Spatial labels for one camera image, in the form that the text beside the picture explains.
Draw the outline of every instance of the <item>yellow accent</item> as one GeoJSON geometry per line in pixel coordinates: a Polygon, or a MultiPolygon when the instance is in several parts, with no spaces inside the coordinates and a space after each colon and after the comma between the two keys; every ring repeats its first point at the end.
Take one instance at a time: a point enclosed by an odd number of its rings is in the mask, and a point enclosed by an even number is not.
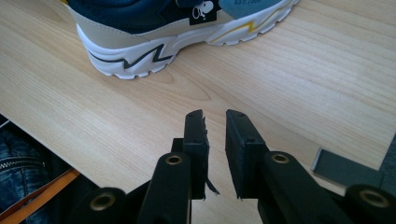
{"type": "Polygon", "coordinates": [[[227,34],[229,34],[229,33],[232,33],[232,32],[234,32],[234,31],[236,31],[236,30],[242,29],[242,28],[244,28],[244,27],[248,27],[248,31],[249,31],[250,33],[254,32],[255,30],[257,30],[257,28],[259,28],[259,27],[261,27],[263,24],[265,24],[275,13],[277,13],[278,11],[280,11],[280,10],[282,10],[283,8],[287,7],[292,1],[293,1],[293,0],[290,0],[285,6],[280,7],[280,8],[278,8],[277,10],[275,10],[265,21],[263,21],[262,23],[260,23],[260,25],[258,25],[257,27],[254,27],[254,21],[247,22],[247,23],[245,23],[245,24],[243,24],[243,25],[240,25],[240,26],[238,26],[238,27],[236,27],[236,28],[233,28],[231,31],[229,31],[229,32],[227,32],[227,33],[225,33],[225,34],[223,34],[223,35],[220,35],[220,36],[217,37],[216,39],[210,41],[210,43],[214,43],[214,42],[218,41],[220,38],[224,37],[225,35],[227,35],[227,34]]]}

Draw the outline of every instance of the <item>wood grain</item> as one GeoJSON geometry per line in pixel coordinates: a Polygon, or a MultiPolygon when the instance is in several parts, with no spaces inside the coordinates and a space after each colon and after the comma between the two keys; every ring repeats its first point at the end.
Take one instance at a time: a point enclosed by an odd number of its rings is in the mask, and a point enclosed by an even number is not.
{"type": "MultiPolygon", "coordinates": [[[[195,44],[161,72],[97,72],[59,1],[0,2],[0,113],[102,187],[130,191],[203,109],[209,176],[220,196],[193,203],[194,223],[260,223],[235,198],[225,111],[245,112],[271,149],[309,169],[319,147],[377,169],[396,132],[396,2],[301,0],[265,35],[195,44]]],[[[343,190],[318,179],[331,190],[343,190]]]]}

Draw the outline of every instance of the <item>black zigzag stripe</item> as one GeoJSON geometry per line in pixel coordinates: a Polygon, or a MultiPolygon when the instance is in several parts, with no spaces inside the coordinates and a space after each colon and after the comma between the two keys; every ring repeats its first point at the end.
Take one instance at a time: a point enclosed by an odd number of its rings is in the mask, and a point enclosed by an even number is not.
{"type": "Polygon", "coordinates": [[[142,61],[142,60],[143,60],[146,56],[148,56],[152,51],[155,51],[154,58],[152,59],[152,61],[153,61],[154,63],[162,62],[162,61],[171,59],[172,56],[166,56],[166,57],[160,58],[160,54],[161,54],[161,52],[163,51],[163,47],[164,47],[164,44],[161,44],[161,45],[157,46],[156,48],[149,50],[148,52],[146,52],[145,54],[143,54],[142,56],[140,56],[138,59],[136,59],[136,60],[135,60],[134,62],[132,62],[132,63],[128,63],[128,61],[126,61],[126,60],[123,59],[123,58],[121,58],[121,59],[116,59],[116,60],[105,60],[105,59],[101,59],[101,58],[96,57],[96,56],[93,55],[92,53],[91,53],[91,55],[92,55],[95,59],[97,59],[97,60],[99,60],[99,61],[101,61],[101,62],[104,62],[104,63],[123,63],[123,68],[124,68],[124,69],[128,69],[128,68],[130,68],[130,67],[136,65],[136,64],[139,63],[140,61],[142,61]]]}

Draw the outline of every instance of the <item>white shoe sole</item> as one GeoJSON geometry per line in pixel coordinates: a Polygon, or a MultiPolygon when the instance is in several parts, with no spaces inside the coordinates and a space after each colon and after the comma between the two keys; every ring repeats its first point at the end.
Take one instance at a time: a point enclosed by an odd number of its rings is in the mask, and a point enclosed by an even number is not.
{"type": "Polygon", "coordinates": [[[132,79],[162,70],[175,59],[179,50],[188,45],[204,41],[210,45],[233,45],[264,34],[273,28],[277,21],[282,21],[297,2],[298,0],[282,0],[276,7],[267,8],[239,20],[206,26],[180,35],[161,37],[124,49],[104,49],[91,42],[78,25],[77,29],[96,69],[107,76],[132,79]]]}

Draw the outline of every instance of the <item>shoe tongue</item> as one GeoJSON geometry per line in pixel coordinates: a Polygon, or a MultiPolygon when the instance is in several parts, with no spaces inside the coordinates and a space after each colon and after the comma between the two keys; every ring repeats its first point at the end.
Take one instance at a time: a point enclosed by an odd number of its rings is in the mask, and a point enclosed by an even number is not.
{"type": "Polygon", "coordinates": [[[195,7],[204,2],[204,0],[176,0],[179,7],[195,7]]]}

